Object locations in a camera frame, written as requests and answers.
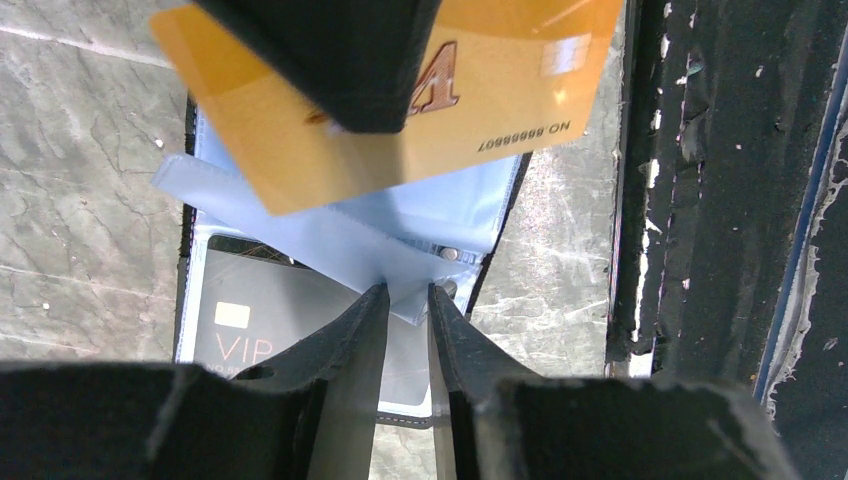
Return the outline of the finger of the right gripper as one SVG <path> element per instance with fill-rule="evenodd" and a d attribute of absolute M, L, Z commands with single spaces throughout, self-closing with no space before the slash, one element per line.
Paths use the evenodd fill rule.
<path fill-rule="evenodd" d="M 206 0 L 199 7 L 332 120 L 357 134 L 405 125 L 434 0 Z"/>

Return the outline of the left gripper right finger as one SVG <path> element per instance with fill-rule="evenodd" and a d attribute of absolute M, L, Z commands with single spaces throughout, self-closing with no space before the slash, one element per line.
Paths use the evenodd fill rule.
<path fill-rule="evenodd" d="M 795 479 L 760 406 L 725 382 L 549 378 L 428 289 L 442 479 Z"/>

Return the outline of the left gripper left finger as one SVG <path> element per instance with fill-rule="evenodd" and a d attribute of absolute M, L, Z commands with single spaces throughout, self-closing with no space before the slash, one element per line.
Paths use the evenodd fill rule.
<path fill-rule="evenodd" d="M 196 364 L 1 365 L 5 479 L 365 479 L 389 293 L 231 379 Z"/>

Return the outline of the black VIP credit card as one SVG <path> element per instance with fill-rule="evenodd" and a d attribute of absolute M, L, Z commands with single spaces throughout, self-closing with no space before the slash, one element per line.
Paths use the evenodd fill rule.
<path fill-rule="evenodd" d="M 221 376 L 276 355 L 358 298 L 344 285 L 264 244 L 213 234 L 198 246 L 177 358 Z M 425 417 L 430 385 L 424 326 L 388 320 L 380 408 Z"/>

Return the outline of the orange VIP credit card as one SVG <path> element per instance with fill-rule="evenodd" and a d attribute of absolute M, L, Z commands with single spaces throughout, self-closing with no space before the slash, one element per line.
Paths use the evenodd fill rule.
<path fill-rule="evenodd" d="M 571 141 L 617 1 L 448 1 L 397 134 L 343 131 L 195 6 L 153 16 L 163 52 L 274 215 Z"/>

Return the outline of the black leather card holder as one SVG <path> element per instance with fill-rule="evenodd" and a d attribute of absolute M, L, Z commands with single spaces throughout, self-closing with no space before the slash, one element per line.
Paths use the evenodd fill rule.
<path fill-rule="evenodd" d="M 173 349 L 178 363 L 197 363 L 177 354 L 193 261 L 213 234 L 264 244 L 358 295 L 387 285 L 390 315 L 424 326 L 428 343 L 429 285 L 443 287 L 461 313 L 472 311 L 529 165 L 521 154 L 274 217 L 193 102 L 185 115 L 184 148 L 167 156 L 153 179 L 183 205 Z M 429 415 L 385 413 L 379 400 L 377 419 L 427 429 L 431 388 Z"/>

